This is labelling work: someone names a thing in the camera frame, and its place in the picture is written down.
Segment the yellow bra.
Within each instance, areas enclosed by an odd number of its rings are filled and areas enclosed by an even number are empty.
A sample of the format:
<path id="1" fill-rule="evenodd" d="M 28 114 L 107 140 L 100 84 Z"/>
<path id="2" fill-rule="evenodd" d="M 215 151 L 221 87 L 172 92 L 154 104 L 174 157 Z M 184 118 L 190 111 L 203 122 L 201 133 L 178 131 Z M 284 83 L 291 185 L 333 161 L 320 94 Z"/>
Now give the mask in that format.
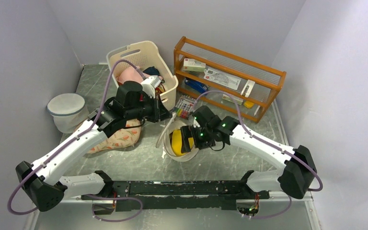
<path id="1" fill-rule="evenodd" d="M 179 129 L 174 130 L 169 134 L 171 148 L 173 153 L 177 157 L 184 156 L 188 153 L 181 153 L 182 140 L 181 140 L 181 132 Z"/>

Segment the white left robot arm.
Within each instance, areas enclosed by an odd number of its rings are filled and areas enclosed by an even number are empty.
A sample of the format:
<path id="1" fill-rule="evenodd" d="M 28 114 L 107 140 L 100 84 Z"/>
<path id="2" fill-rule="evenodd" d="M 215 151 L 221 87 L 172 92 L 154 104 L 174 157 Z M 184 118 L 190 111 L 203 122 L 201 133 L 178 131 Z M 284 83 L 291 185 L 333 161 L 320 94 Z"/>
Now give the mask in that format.
<path id="1" fill-rule="evenodd" d="M 157 123 L 171 118 L 172 113 L 156 93 L 160 81 L 141 83 L 126 81 L 115 96 L 103 97 L 93 112 L 64 142 L 32 163 L 22 161 L 16 166 L 18 190 L 23 190 L 35 209 L 48 211 L 63 198 L 94 195 L 108 199 L 114 193 L 113 180 L 103 171 L 88 175 L 65 177 L 70 165 L 91 148 L 115 132 L 126 129 L 129 120 Z"/>

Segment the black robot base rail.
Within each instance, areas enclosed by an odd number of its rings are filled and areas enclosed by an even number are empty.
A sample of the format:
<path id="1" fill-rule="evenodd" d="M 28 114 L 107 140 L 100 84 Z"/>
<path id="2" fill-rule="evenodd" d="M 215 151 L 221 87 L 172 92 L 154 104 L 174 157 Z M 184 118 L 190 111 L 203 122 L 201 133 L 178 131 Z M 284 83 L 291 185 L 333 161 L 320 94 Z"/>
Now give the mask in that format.
<path id="1" fill-rule="evenodd" d="M 269 192 L 254 192 L 246 180 L 114 181 L 106 192 L 83 200 L 116 201 L 117 211 L 139 209 L 220 208 L 236 210 L 240 200 L 268 199 Z"/>

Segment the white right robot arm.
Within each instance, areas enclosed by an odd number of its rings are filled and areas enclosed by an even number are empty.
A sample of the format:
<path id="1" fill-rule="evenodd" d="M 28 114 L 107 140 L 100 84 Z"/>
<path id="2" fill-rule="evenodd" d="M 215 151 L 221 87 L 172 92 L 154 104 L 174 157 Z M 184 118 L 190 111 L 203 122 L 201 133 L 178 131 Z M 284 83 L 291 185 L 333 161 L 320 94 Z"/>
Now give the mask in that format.
<path id="1" fill-rule="evenodd" d="M 192 125 L 180 128 L 182 152 L 193 147 L 202 150 L 221 142 L 222 146 L 234 145 L 247 150 L 274 166 L 275 170 L 253 172 L 239 186 L 244 198 L 252 198 L 261 191 L 282 191 L 295 199 L 302 199 L 318 179 L 310 150 L 275 142 L 248 128 L 239 118 L 226 116 L 220 119 L 207 106 L 192 112 Z"/>

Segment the white mesh laundry bag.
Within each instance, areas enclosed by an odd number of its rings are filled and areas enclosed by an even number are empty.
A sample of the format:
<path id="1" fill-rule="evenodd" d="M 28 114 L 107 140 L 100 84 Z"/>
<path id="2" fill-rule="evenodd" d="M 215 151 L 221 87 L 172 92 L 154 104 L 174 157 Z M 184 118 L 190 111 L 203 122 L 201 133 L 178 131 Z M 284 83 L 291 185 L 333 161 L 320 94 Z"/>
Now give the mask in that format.
<path id="1" fill-rule="evenodd" d="M 186 152 L 181 150 L 183 144 L 180 128 L 184 126 L 187 126 L 187 124 L 181 120 L 176 119 L 176 112 L 173 112 L 171 119 L 164 127 L 155 144 L 156 148 L 162 146 L 163 158 L 164 156 L 169 156 L 175 161 L 186 162 L 194 158 L 198 153 L 199 149 L 195 147 L 195 144 L 191 139 L 189 139 L 191 147 L 190 150 Z"/>

